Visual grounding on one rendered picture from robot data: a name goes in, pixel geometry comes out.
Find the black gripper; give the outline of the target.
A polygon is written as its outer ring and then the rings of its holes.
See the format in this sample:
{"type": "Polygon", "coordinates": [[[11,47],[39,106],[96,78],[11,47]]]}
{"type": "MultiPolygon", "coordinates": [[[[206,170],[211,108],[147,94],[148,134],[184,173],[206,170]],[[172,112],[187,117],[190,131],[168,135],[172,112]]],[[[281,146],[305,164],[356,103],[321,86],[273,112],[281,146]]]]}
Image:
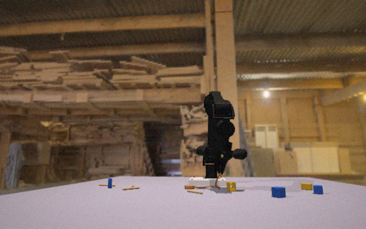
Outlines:
{"type": "Polygon", "coordinates": [[[219,134],[213,134],[213,149],[210,146],[199,146],[196,149],[197,155],[204,155],[209,153],[209,158],[212,159],[217,172],[220,174],[220,156],[221,158],[221,175],[223,175],[228,160],[239,159],[244,160],[247,157],[247,151],[245,149],[235,149],[234,151],[229,150],[229,137],[222,137],[219,134]]]}

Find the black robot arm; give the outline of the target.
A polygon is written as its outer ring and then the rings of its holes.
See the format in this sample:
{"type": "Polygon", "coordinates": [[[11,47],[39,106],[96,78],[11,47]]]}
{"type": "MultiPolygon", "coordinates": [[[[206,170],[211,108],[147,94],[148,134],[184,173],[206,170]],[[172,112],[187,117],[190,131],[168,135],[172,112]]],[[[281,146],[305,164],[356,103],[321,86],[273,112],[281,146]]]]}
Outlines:
{"type": "MultiPolygon", "coordinates": [[[[214,134],[222,137],[231,137],[235,132],[235,127],[230,120],[235,117],[234,108],[230,101],[224,100],[219,91],[211,91],[204,100],[204,108],[208,115],[208,145],[214,147],[214,134]]],[[[213,164],[210,154],[203,155],[203,166],[206,166],[205,179],[217,179],[217,169],[213,164]]]]}

